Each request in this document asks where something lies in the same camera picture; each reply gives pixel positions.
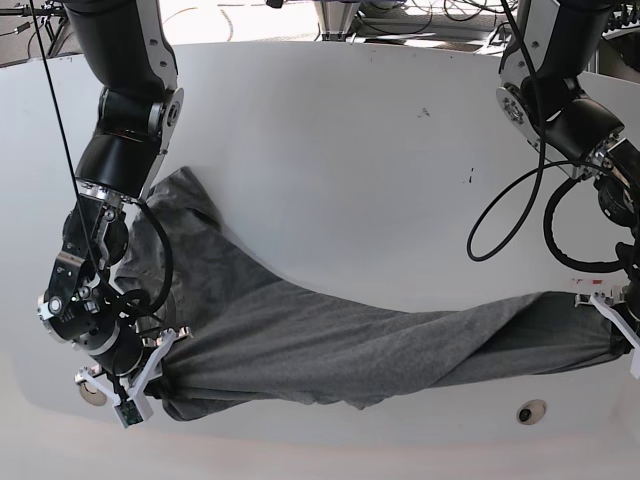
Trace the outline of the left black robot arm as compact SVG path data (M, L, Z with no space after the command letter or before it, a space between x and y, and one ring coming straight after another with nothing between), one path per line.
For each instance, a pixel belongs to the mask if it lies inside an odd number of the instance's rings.
M619 298L600 294L542 295L533 311L548 306L551 317L532 352L513 357L517 375L555 374L636 355L639 349L639 245L616 245L616 260L583 262L556 244L556 207L576 185L595 179L601 211L613 223L639 234L639 152L620 138L621 120L592 100L578 76L595 53L615 8L612 1L521 1L507 15L512 39L505 50L497 96L516 128L539 153L535 176L547 167L573 171L553 192L543 215L543 235L551 255L577 272L629 279Z

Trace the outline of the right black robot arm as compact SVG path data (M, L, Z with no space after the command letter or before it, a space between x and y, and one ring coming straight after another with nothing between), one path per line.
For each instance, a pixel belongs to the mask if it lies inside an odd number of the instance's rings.
M69 167L76 203L38 312L57 340L94 359L123 409L135 406L125 382L153 370L155 349L135 330L165 303L173 252L164 253L157 293L115 290L110 270L129 238L123 205L149 212L146 197L168 152L184 93L155 1L67 1L63 5L93 74L102 84L98 119L78 163Z

